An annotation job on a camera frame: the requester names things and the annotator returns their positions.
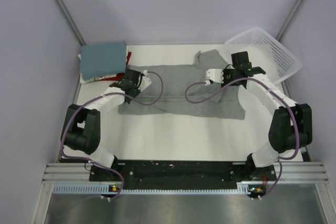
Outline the grey t-shirt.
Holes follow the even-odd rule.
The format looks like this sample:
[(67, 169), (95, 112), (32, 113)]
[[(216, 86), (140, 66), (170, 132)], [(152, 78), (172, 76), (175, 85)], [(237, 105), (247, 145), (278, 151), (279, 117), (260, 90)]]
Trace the grey t-shirt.
[(192, 65), (130, 66), (136, 71), (154, 71), (151, 85), (141, 92), (136, 101), (119, 106), (122, 115), (178, 114), (204, 118), (243, 120), (245, 110), (239, 103), (238, 86), (230, 86), (210, 100), (200, 103), (221, 88), (218, 83), (203, 84), (208, 69), (224, 69), (228, 63), (214, 49), (198, 52)]

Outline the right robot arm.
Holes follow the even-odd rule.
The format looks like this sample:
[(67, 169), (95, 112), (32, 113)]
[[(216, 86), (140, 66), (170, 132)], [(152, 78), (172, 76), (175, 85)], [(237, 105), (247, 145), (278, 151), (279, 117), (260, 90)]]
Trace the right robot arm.
[(277, 160), (294, 159), (312, 142), (312, 109), (282, 93), (261, 67), (253, 67), (246, 51), (232, 54), (232, 68), (223, 71), (223, 86), (243, 86), (272, 116), (266, 143), (247, 157), (245, 174), (252, 180)]

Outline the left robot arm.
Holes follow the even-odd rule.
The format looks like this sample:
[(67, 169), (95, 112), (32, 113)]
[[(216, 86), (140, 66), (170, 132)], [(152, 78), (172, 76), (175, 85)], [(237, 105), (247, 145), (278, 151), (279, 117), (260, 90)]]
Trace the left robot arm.
[(83, 153), (84, 160), (102, 166), (103, 177), (107, 180), (116, 179), (119, 168), (113, 164), (115, 156), (103, 146), (101, 118), (112, 109), (130, 103), (151, 83), (146, 71), (127, 70), (120, 81), (110, 84), (96, 98), (83, 105), (70, 105), (62, 129), (61, 149), (66, 146)]

